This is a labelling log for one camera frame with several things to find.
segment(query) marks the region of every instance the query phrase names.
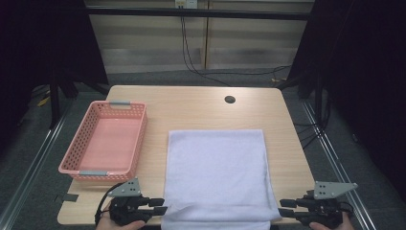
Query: tabletop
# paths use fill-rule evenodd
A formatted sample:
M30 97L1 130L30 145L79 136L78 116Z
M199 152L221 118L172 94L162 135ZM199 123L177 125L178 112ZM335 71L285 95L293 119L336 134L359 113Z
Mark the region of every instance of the tabletop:
M276 200L299 198L312 190L313 176L279 89L206 86L116 85L108 101L126 100L147 105L147 128L136 175L142 193L163 197L170 130L262 129ZM94 224L102 196L114 182L73 180L57 220L61 224ZM273 224L297 222L282 218ZM148 224L159 224L152 218Z

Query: basket handle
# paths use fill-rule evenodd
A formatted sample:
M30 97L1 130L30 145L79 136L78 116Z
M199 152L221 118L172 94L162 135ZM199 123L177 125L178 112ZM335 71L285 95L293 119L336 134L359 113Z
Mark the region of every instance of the basket handle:
M79 175L107 176L108 171L79 171Z

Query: wire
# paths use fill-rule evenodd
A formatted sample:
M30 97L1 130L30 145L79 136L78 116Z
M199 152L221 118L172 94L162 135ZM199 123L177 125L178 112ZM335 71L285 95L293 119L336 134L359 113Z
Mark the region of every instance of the wire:
M217 79L212 79L212 78L209 78L209 77L207 77L207 76L204 76L204 75L200 74L200 73L196 70L196 68L194 68L194 65L193 65L193 62L192 62L192 58L191 58L191 54L190 54L190 52L189 52L189 45L188 45L188 40L187 40L187 36L186 36L185 18L184 18L184 17L181 17L180 20L181 20L181 24L182 24L182 53L183 53L183 60L185 61L186 67L187 67L192 73L195 73L195 74L199 75L200 77L202 77L202 78L204 78L204 79L211 80L211 81L216 81L216 82L219 82L219 83L224 84L224 85L226 85L226 86L231 86L230 84L228 84L228 83L226 83L226 82L224 82L224 81L217 80ZM191 67L189 66L188 62L186 61L185 45L186 45L186 50L187 50L187 53L188 53L189 62L191 63L192 69L191 69Z
M190 51L189 51L188 39L187 39L187 35L186 35L185 17L181 17L181 24L182 24L182 53L183 53L183 60L184 60L184 62L185 62L186 67L187 67L192 73L195 73L195 74L199 75L199 76L202 77L202 78L205 78L205 79L208 79L208 80L211 80L211 81L217 81L217 82L219 82L219 83L221 83L221 84L224 84L224 85L227 85L227 86L231 86L230 84L228 84L228 83L226 83L226 82L224 82L224 81L217 80L217 79L213 79L213 78L209 78L209 77L207 77L207 75L245 75L245 76L260 76L260 75L269 75L269 74L272 74L272 75L274 76L274 85L273 85L273 86L275 87L275 86L276 86L275 84L276 84L276 81L277 81L277 78L276 78L275 73L277 73L277 72L279 72L279 71L281 71L281 70L283 70L283 69L286 69L286 68L289 68L289 67L292 66L292 65L278 66L278 67L275 67L272 71L261 72L261 73L238 73L238 72L210 72L210 73L201 73L201 72L199 72L199 71L196 70L196 68L194 67L194 65L193 65L193 63L192 63L192 58L191 58L191 54L190 54ZM189 64L188 64L188 62L187 62L187 60L186 60L185 47L186 47L186 53L187 53L188 58L189 58L189 63L190 63L190 65L191 65L192 68L189 66Z
M118 183L118 184L114 185L113 187L111 187L110 189L108 189L107 192L105 192L104 196L101 199L101 202L99 203L98 210L96 211L96 214L95 214L96 226L99 224L99 221L101 220L102 213L106 212L106 211L102 211L102 205L104 204L104 201L107 198L108 193L110 193L111 191L113 191L115 188L119 187L122 184L123 183Z

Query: pink basket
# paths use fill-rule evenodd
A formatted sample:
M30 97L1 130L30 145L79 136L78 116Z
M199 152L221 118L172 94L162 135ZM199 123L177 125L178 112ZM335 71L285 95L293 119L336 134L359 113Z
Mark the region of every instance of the pink basket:
M132 179L146 124L144 103L92 102L59 171L76 180Z

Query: white towel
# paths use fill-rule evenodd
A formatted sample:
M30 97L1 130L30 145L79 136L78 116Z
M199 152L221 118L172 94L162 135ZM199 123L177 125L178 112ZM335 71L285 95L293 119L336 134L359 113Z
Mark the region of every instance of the white towel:
M169 133L164 230L269 230L279 219L262 130Z

